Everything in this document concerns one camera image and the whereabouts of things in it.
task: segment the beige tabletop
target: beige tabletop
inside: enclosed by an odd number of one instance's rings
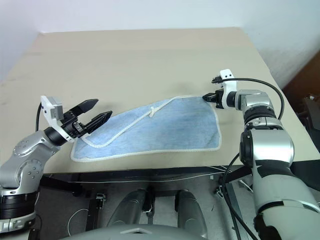
[[[40,34],[0,87],[0,163],[10,157],[19,140],[35,130],[41,95],[58,97],[64,111],[83,100],[98,98],[97,105],[79,118],[86,123],[108,110],[116,115],[175,96],[213,92],[219,86],[211,84],[212,77],[227,68],[235,77],[276,85],[239,28]],[[239,82],[238,89],[267,92],[279,114],[279,98],[267,86]],[[72,144],[67,143],[47,162],[45,173],[227,165],[239,151],[244,121],[235,109],[216,109],[216,113],[222,137],[219,150],[153,153],[83,163],[71,160]],[[320,158],[287,100],[282,123],[294,142],[295,161]],[[41,116],[40,129],[46,127]]]

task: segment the cloth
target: cloth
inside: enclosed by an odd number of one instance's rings
[[[111,117],[73,144],[77,162],[138,154],[214,151],[221,134],[213,105],[200,96],[178,96]]]

